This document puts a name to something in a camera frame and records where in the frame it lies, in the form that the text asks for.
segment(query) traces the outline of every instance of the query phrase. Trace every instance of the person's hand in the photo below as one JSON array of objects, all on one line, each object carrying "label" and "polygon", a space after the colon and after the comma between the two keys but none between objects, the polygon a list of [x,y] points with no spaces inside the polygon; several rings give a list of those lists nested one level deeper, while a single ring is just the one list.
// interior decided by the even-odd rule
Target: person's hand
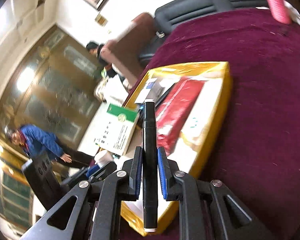
[{"label": "person's hand", "polygon": [[66,163],[71,163],[72,162],[71,156],[68,155],[68,154],[65,154],[65,153],[60,157],[60,159],[63,160],[64,162],[66,162]]}]

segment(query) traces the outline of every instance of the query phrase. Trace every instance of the glass door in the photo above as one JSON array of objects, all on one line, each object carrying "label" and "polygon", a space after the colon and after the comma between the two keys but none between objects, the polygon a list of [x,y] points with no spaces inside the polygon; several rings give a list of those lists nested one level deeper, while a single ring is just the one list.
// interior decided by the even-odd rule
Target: glass door
[{"label": "glass door", "polygon": [[93,96],[101,78],[95,57],[71,37],[55,46],[27,90],[15,125],[35,124],[77,148],[100,106]]}]

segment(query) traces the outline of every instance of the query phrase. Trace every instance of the red scarf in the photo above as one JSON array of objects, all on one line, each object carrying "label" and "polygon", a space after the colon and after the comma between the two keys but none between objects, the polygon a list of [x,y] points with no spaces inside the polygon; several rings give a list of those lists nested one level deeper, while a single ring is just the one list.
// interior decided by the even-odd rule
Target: red scarf
[{"label": "red scarf", "polygon": [[29,152],[29,147],[28,147],[28,144],[26,142],[26,137],[25,135],[23,134],[23,132],[21,132],[21,130],[18,130],[19,134],[20,134],[20,137],[21,137],[21,142],[24,144],[24,146],[26,147],[26,149],[28,150]]}]

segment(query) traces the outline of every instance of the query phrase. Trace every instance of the pink container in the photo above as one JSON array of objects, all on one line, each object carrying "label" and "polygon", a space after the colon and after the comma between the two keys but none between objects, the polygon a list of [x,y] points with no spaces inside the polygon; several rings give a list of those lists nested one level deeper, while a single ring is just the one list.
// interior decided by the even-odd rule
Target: pink container
[{"label": "pink container", "polygon": [[274,19],[276,19],[278,22],[285,24],[291,23],[291,19],[289,17],[286,7],[284,6],[283,0],[267,1]]}]

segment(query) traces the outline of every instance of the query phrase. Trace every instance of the white container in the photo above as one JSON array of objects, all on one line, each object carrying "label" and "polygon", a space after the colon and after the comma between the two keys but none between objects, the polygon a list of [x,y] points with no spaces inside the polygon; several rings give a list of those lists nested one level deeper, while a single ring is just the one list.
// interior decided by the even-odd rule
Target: white container
[{"label": "white container", "polygon": [[99,165],[99,167],[103,167],[109,162],[113,161],[112,153],[107,150],[102,150],[96,154],[94,157],[95,162]]}]

